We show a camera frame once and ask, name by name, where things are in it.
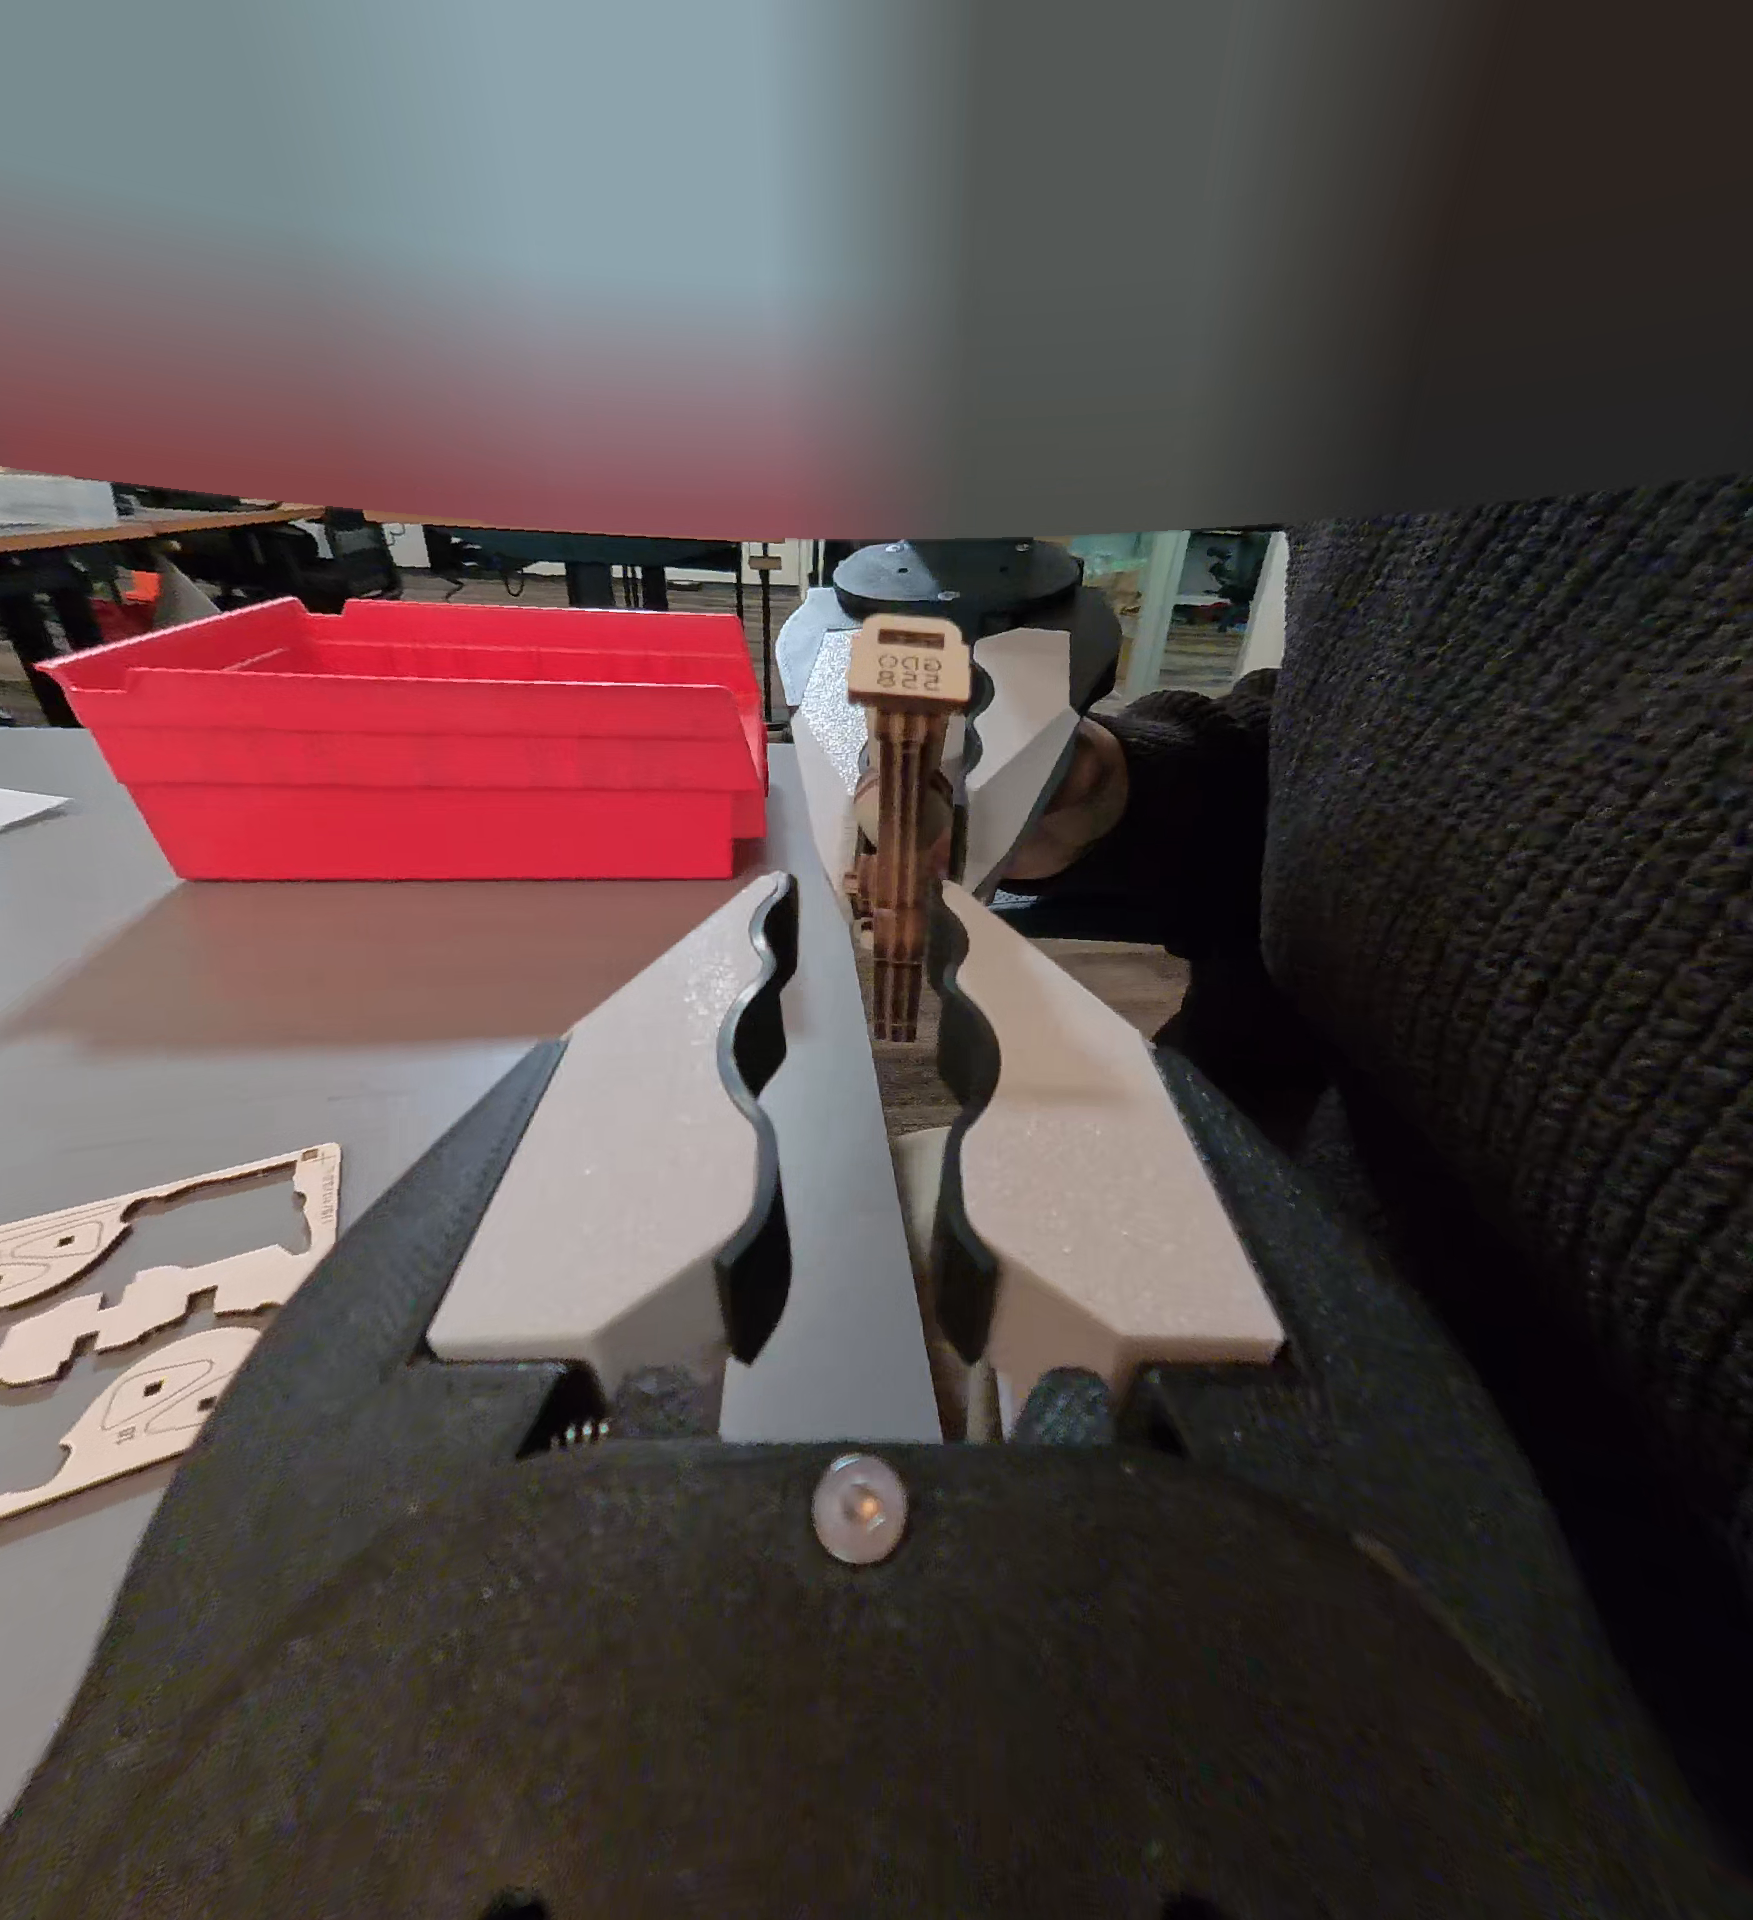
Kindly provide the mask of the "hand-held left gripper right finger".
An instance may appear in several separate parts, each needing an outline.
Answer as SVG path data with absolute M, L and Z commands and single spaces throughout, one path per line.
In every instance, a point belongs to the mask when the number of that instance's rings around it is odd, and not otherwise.
M 932 911 L 936 1326 L 1013 1433 L 1053 1373 L 1121 1402 L 1160 1365 L 1267 1368 L 1264 1283 L 1153 1050 L 957 885 Z

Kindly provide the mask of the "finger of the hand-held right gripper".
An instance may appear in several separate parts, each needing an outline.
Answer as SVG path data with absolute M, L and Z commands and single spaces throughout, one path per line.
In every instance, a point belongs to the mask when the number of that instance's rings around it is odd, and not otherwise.
M 992 900 L 1074 753 L 1069 649 L 1068 631 L 1053 628 L 1013 628 L 972 649 L 978 706 L 966 734 L 961 884 L 977 900 Z
M 786 621 L 786 703 L 802 802 L 823 873 L 849 902 L 855 877 L 855 792 L 863 776 L 865 717 L 847 698 L 860 626 L 832 590 L 809 590 Z

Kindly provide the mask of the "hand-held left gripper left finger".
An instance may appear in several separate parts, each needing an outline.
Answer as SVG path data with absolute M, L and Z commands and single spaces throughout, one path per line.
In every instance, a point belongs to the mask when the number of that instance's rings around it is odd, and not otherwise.
M 763 1092 L 784 1064 L 791 873 L 745 885 L 585 1014 L 427 1331 L 448 1363 L 585 1371 L 618 1437 L 712 1439 L 793 1250 Z

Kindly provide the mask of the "wooden puzzle model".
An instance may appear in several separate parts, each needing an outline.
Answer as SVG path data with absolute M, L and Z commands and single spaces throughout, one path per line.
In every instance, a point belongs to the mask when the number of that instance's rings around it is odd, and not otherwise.
M 870 1024 L 884 1044 L 916 1037 L 930 947 L 936 797 L 952 722 L 972 695 L 971 649 L 943 618 L 878 611 L 863 619 L 847 665 L 849 705 L 863 709 L 878 830 L 860 853 L 858 902 L 872 937 Z

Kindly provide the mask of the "cut-out wooden puzzle sheet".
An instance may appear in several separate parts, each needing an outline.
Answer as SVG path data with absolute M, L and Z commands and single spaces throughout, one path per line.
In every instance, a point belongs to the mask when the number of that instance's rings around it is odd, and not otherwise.
M 58 1440 L 58 1466 L 0 1494 L 0 1525 L 188 1452 L 242 1363 L 262 1319 L 284 1310 L 339 1237 L 342 1147 L 299 1146 L 178 1182 L 134 1189 L 0 1223 L 0 1390 L 65 1379 L 79 1357 L 127 1356 Z M 123 1287 L 79 1292 L 142 1213 L 210 1189 L 286 1179 L 309 1234 L 203 1263 L 139 1267 Z

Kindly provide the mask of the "person's right forearm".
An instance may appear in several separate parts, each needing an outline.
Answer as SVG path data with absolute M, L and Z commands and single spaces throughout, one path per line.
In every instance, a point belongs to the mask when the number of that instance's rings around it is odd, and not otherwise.
M 1096 719 L 1124 746 L 1121 821 L 1046 882 L 1003 873 L 1055 900 L 1097 941 L 1163 949 L 1188 985 L 1160 1046 L 1222 1084 L 1271 1072 L 1290 1022 L 1260 949 L 1274 670 L 1228 695 L 1155 692 Z

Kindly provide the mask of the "person's right hand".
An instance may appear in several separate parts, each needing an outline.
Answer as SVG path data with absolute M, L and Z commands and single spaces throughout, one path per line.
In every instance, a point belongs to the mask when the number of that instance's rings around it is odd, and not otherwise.
M 1082 719 L 1055 790 L 1004 873 L 1046 882 L 1075 865 L 1121 821 L 1128 784 L 1121 740 L 1104 722 Z

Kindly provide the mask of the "red plastic bin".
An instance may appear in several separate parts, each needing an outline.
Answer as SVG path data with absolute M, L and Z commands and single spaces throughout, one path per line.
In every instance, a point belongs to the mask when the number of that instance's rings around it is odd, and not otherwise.
M 766 830 L 729 611 L 278 599 L 46 673 L 188 882 L 724 879 Z

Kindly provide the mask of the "person's black knit sweater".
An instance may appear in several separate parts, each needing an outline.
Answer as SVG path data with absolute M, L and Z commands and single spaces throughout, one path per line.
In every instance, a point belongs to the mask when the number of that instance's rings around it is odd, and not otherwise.
M 1753 1883 L 1753 472 L 1289 542 L 1272 982 Z

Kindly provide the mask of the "wooden background table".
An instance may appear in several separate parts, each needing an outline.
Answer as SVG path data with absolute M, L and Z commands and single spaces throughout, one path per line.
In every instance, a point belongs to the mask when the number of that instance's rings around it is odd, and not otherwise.
M 236 540 L 259 558 L 265 536 L 303 523 L 320 523 L 324 510 L 307 505 L 233 510 L 137 510 L 97 525 L 0 525 L 0 637 L 18 659 L 24 690 L 36 714 L 53 729 L 76 725 L 46 665 L 67 654 L 97 647 L 91 575 L 104 562 L 153 558 L 179 540 Z M 17 719 L 0 709 L 0 731 Z

